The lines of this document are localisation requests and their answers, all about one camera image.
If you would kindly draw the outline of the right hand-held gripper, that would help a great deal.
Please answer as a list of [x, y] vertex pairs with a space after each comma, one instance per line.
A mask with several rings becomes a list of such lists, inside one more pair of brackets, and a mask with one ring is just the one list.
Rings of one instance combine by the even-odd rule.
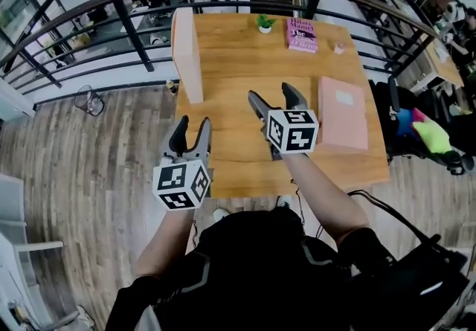
[[270, 143], [271, 159], [287, 154], [309, 154], [314, 151], [319, 124], [315, 112], [308, 109], [305, 97], [292, 85], [282, 82], [286, 110], [270, 106], [258, 93], [248, 92], [248, 102], [258, 119], [266, 125], [265, 137]]

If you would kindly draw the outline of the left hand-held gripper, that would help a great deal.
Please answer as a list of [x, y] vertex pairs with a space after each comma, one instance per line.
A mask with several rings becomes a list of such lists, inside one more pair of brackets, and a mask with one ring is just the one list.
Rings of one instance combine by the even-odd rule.
[[152, 193], [167, 210], [194, 210], [210, 196], [213, 171], [208, 169], [212, 125], [202, 121], [195, 144], [187, 150], [186, 132], [189, 117], [176, 121], [165, 137], [165, 150], [153, 169]]

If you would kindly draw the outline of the pink box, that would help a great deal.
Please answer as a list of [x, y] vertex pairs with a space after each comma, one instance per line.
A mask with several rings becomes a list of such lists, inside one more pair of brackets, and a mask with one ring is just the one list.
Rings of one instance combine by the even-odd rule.
[[318, 82], [317, 145], [342, 153], [368, 150], [368, 129], [362, 88], [330, 77]]

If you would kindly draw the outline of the beige box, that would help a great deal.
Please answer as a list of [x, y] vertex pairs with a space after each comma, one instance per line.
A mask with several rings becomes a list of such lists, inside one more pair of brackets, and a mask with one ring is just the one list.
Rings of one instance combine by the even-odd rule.
[[190, 104], [204, 101], [198, 36], [193, 8], [177, 8], [171, 31], [172, 58]]

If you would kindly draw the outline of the person's right forearm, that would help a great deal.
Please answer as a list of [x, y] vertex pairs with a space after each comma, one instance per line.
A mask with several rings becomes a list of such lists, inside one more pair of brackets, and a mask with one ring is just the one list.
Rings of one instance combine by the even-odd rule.
[[310, 158], [304, 154], [285, 154], [283, 161], [316, 219], [337, 245], [350, 233], [370, 226], [361, 206]]

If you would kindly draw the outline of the person's left forearm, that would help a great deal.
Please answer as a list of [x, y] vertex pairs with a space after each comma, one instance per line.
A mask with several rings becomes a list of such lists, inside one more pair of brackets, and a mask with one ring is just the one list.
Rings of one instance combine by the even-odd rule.
[[138, 277], [162, 275], [185, 255], [194, 219], [194, 210], [168, 211], [152, 239], [138, 258]]

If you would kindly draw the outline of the pink book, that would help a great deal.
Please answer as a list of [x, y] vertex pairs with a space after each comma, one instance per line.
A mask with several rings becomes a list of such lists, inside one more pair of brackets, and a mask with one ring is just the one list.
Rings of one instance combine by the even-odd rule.
[[286, 20], [286, 40], [288, 49], [315, 54], [318, 42], [315, 35], [314, 24], [300, 18]]

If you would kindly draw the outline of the small green potted plant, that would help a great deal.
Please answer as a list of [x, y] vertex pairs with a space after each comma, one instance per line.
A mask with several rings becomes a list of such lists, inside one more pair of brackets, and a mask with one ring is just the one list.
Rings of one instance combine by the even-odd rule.
[[257, 17], [258, 29], [263, 34], [270, 33], [275, 22], [275, 19], [270, 19], [266, 14], [259, 14]]

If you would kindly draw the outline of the blue cushion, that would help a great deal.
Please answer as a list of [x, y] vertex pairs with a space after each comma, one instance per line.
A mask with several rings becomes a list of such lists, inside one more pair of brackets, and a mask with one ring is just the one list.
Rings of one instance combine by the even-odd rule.
[[396, 114], [396, 120], [398, 122], [396, 135], [399, 137], [414, 137], [413, 123], [413, 111], [410, 109], [401, 108]]

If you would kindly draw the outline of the person's black shirt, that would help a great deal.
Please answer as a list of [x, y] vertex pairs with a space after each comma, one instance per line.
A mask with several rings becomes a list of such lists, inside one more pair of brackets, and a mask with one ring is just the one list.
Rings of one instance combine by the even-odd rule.
[[393, 264], [369, 228], [337, 249], [305, 235], [287, 208], [233, 213], [160, 274], [118, 292], [106, 331], [135, 331], [147, 309], [161, 331], [350, 331], [344, 308], [352, 268]]

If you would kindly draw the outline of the yellow-green cushion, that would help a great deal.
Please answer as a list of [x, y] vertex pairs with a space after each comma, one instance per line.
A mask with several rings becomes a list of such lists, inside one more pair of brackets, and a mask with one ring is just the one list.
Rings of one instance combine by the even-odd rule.
[[445, 154], [452, 151], [448, 133], [437, 122], [414, 121], [412, 126], [429, 152]]

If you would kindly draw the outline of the light wooden side table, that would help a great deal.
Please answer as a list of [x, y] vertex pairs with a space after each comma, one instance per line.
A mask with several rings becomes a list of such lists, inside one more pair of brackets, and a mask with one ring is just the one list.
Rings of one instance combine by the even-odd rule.
[[434, 39], [414, 62], [420, 72], [416, 83], [410, 88], [414, 94], [428, 88], [437, 78], [455, 87], [463, 87], [463, 80], [446, 47]]

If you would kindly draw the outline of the black office chair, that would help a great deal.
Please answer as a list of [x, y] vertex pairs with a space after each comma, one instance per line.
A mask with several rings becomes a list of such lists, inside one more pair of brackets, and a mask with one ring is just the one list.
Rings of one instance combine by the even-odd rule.
[[[457, 141], [456, 135], [462, 133], [464, 128], [451, 127], [452, 122], [449, 121], [448, 110], [443, 107], [442, 97], [438, 97], [434, 91], [424, 91], [415, 95], [408, 89], [396, 86], [393, 80], [389, 83], [374, 83], [371, 80], [369, 84], [379, 115], [388, 162], [392, 162], [396, 156], [409, 158], [416, 156], [444, 166], [453, 176], [461, 176], [473, 170], [476, 146], [470, 148], [464, 143], [464, 138], [460, 139], [461, 142]], [[395, 114], [401, 108], [412, 110], [415, 107], [427, 115], [429, 120], [437, 122], [444, 128], [449, 135], [452, 151], [445, 154], [429, 152], [415, 130], [414, 137], [396, 135], [398, 122]]]

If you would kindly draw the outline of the white desk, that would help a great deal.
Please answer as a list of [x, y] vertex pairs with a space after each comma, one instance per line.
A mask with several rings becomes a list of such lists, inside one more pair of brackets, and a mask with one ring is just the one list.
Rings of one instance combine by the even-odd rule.
[[63, 246], [61, 241], [28, 242], [24, 183], [0, 173], [0, 319], [12, 330], [19, 328], [10, 312], [14, 307], [22, 310], [37, 330], [46, 330], [53, 324], [30, 254]]

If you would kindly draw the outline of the black bag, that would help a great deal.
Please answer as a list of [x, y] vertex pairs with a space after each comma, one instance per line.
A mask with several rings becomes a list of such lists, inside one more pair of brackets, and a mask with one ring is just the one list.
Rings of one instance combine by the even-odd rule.
[[353, 331], [429, 331], [468, 286], [468, 257], [436, 235], [393, 265], [361, 273], [347, 287]]

